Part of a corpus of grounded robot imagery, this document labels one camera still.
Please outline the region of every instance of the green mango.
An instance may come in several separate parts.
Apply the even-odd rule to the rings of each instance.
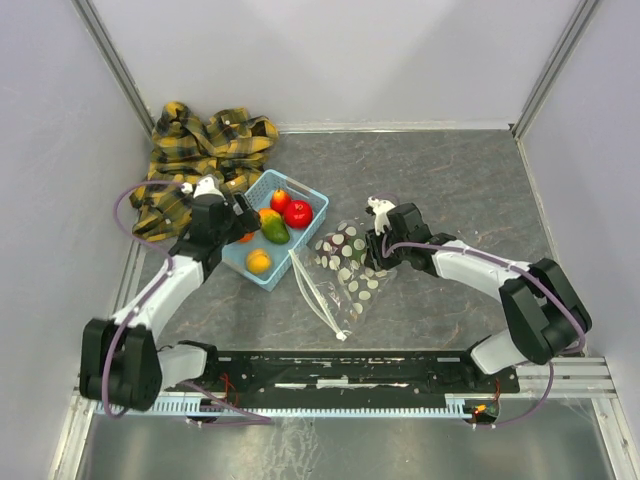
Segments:
[[[267,240],[278,245],[284,245],[291,239],[284,219],[280,214],[274,210],[263,209],[260,211],[260,217],[262,220],[262,233]]]

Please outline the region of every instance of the clear plastic bag with polka dots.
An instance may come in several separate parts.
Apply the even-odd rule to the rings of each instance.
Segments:
[[[300,292],[342,341],[363,325],[378,295],[396,275],[365,267],[365,231],[355,221],[340,222],[334,232],[289,254]]]

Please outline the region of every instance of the gray marble tabletop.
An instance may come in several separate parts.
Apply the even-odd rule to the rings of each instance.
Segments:
[[[367,197],[388,191],[415,203],[433,232],[512,259],[549,255],[506,131],[283,135],[267,166],[329,197],[317,238],[343,219],[371,222]],[[147,255],[141,285],[161,261]],[[221,265],[178,309],[159,346],[190,339],[221,350],[465,349],[505,327],[495,300],[402,265],[364,324],[340,342],[298,293],[292,271],[269,293]]]

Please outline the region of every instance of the yellow plaid cloth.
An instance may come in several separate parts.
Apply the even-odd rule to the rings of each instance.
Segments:
[[[220,179],[223,193],[246,192],[262,174],[278,129],[245,108],[222,110],[204,125],[179,102],[165,105],[153,134],[147,180],[195,184],[203,175]],[[140,187],[129,197],[140,210],[133,233],[151,242],[179,235],[191,220],[190,197],[172,186]]]

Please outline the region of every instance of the blue plastic basket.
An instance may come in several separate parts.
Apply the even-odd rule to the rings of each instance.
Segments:
[[[286,191],[293,200],[304,200],[313,210],[313,221],[305,230],[287,227],[291,239],[284,245],[276,245],[268,241],[258,231],[247,243],[233,243],[222,250],[222,261],[229,267],[244,275],[252,282],[260,285],[268,292],[272,291],[280,279],[291,267],[290,249],[298,249],[306,245],[318,230],[327,216],[329,199],[300,182],[275,170],[267,170],[247,191],[246,197],[255,210],[269,208],[273,192],[277,189]],[[245,259],[252,250],[263,248],[271,257],[272,267],[262,275],[254,275],[246,268]]]

